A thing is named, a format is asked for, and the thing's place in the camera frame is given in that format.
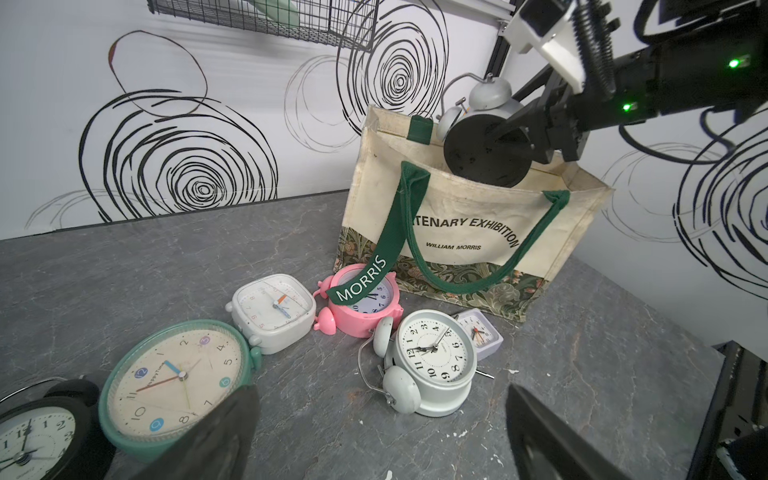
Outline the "pink round alarm clock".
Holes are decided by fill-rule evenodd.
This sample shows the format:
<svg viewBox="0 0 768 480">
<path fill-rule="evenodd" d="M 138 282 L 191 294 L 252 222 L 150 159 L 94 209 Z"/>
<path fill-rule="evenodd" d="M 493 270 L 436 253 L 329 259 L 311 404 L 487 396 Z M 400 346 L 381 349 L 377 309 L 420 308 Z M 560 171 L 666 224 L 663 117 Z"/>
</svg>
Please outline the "pink round alarm clock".
<svg viewBox="0 0 768 480">
<path fill-rule="evenodd" d="M 345 284 L 363 270 L 364 264 L 352 264 L 340 269 L 334 275 L 318 283 L 314 297 L 320 296 L 327 305 L 319 310 L 314 319 L 313 329 L 326 335 L 341 331 L 356 338 L 368 338 L 378 323 L 385 317 L 393 319 L 396 329 L 403 317 L 404 309 L 400 305 L 400 290 L 396 273 L 390 271 L 381 278 L 373 289 L 359 301 L 350 305 L 340 305 L 328 293 L 332 287 Z"/>
</svg>

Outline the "cream canvas tote bag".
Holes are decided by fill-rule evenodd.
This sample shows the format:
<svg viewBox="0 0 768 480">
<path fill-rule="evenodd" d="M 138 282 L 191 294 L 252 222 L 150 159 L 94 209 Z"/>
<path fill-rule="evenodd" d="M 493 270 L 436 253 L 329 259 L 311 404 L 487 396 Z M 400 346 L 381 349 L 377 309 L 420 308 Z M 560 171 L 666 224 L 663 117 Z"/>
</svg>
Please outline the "cream canvas tote bag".
<svg viewBox="0 0 768 480">
<path fill-rule="evenodd" d="M 401 290 L 522 323 L 585 235 L 611 187 L 574 163 L 534 167 L 512 188 L 450 173 L 429 120 L 374 106 L 363 123 L 333 269 L 367 264 L 407 162 L 429 175 L 413 221 L 422 255 L 402 246 Z"/>
</svg>

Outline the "small black twin bell clock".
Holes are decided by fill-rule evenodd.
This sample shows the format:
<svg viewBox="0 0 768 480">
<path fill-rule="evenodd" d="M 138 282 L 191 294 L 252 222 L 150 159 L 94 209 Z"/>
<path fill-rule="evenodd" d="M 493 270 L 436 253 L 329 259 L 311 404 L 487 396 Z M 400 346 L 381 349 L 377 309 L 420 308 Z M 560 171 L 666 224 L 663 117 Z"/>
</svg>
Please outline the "small black twin bell clock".
<svg viewBox="0 0 768 480">
<path fill-rule="evenodd" d="M 116 447 L 102 431 L 99 387 L 84 378 L 50 377 L 22 387 L 6 402 L 51 384 L 42 398 L 1 414 L 3 479 L 102 479 Z"/>
</svg>

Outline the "white twin bell clock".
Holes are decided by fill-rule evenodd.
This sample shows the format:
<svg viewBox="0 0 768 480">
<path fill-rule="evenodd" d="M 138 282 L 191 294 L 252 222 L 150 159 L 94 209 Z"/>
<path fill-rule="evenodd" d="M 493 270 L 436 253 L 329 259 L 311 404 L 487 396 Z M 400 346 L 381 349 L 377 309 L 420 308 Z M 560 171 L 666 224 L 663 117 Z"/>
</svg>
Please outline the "white twin bell clock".
<svg viewBox="0 0 768 480">
<path fill-rule="evenodd" d="M 380 359 L 381 382 L 367 379 L 362 353 L 372 347 Z M 366 387 L 403 414 L 441 418 L 457 412 L 478 374 L 476 347 L 453 317 L 438 310 L 417 310 L 398 326 L 379 321 L 357 350 L 357 367 Z"/>
</svg>

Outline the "clock face down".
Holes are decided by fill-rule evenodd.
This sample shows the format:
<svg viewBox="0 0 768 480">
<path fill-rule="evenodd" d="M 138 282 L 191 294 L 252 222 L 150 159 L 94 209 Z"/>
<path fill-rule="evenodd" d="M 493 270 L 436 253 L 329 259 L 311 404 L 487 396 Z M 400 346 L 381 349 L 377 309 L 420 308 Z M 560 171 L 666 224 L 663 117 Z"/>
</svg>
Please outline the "clock face down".
<svg viewBox="0 0 768 480">
<path fill-rule="evenodd" d="M 475 182 L 513 187 L 528 174 L 532 153 L 527 132 L 517 128 L 505 139 L 491 140 L 489 134 L 523 105 L 512 98 L 510 83 L 499 77 L 484 78 L 467 72 L 451 80 L 472 79 L 476 85 L 455 105 L 443 107 L 437 116 L 436 138 L 451 172 Z"/>
</svg>

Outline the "small white square clock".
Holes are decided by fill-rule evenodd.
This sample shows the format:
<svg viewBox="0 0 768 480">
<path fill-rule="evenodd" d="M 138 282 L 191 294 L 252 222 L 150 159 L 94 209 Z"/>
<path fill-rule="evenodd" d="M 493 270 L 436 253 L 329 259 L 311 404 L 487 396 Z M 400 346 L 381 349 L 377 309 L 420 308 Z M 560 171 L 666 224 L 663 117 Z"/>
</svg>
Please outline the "small white square clock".
<svg viewBox="0 0 768 480">
<path fill-rule="evenodd" d="M 479 309 L 473 308 L 459 312 L 453 318 L 472 340 L 479 361 L 493 355 L 501 347 L 504 337 Z"/>
</svg>

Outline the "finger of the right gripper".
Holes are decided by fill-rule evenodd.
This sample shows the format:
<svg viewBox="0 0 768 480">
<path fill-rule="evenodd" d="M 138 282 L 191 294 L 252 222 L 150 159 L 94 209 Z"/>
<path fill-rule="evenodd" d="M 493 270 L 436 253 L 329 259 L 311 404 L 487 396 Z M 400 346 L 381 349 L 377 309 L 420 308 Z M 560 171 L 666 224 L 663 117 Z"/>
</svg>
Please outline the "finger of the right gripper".
<svg viewBox="0 0 768 480">
<path fill-rule="evenodd" d="M 575 95 L 564 80 L 530 80 L 512 99 L 524 100 L 539 88 L 542 95 L 490 129 L 485 143 L 542 164 L 550 163 L 556 151 L 565 162 L 579 161 L 589 134 L 569 110 Z"/>
</svg>

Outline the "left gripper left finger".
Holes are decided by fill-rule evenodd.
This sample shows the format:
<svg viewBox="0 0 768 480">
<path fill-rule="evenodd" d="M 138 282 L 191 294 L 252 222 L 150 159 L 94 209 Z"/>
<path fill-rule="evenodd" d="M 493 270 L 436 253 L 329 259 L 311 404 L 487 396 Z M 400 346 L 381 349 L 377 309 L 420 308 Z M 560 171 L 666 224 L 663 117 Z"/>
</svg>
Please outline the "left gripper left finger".
<svg viewBox="0 0 768 480">
<path fill-rule="evenodd" d="M 242 479 L 260 417 L 258 390 L 235 390 L 136 479 Z"/>
</svg>

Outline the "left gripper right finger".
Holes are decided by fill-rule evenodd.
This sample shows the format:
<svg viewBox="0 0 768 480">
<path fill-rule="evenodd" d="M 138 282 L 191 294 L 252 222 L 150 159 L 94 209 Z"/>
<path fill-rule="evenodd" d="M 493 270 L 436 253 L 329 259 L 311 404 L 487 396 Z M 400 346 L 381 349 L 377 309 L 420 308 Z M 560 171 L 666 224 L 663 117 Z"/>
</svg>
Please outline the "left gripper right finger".
<svg viewBox="0 0 768 480">
<path fill-rule="evenodd" d="M 521 479 L 627 477 L 531 392 L 517 384 L 508 388 L 506 429 Z"/>
</svg>

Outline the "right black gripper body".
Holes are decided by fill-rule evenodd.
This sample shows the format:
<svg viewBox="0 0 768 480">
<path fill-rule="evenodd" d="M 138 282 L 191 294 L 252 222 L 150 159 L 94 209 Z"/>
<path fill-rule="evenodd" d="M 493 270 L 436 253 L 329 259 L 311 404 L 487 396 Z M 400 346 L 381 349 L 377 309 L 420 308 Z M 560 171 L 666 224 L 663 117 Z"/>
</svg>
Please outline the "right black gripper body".
<svg viewBox="0 0 768 480">
<path fill-rule="evenodd" d="M 616 93 L 583 93 L 566 111 L 580 129 L 603 129 L 712 107 L 745 121 L 767 102 L 767 27 L 734 18 L 614 61 Z"/>
</svg>

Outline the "green round alarm clock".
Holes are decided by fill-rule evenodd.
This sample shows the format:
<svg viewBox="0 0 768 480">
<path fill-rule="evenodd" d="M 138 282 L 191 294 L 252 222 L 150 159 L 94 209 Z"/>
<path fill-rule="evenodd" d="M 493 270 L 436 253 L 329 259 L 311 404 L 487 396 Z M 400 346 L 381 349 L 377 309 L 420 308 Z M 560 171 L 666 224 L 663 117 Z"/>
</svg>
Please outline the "green round alarm clock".
<svg viewBox="0 0 768 480">
<path fill-rule="evenodd" d="M 190 320 L 134 346 L 108 376 L 98 403 L 106 438 L 150 462 L 235 390 L 252 383 L 261 349 L 221 321 Z"/>
</svg>

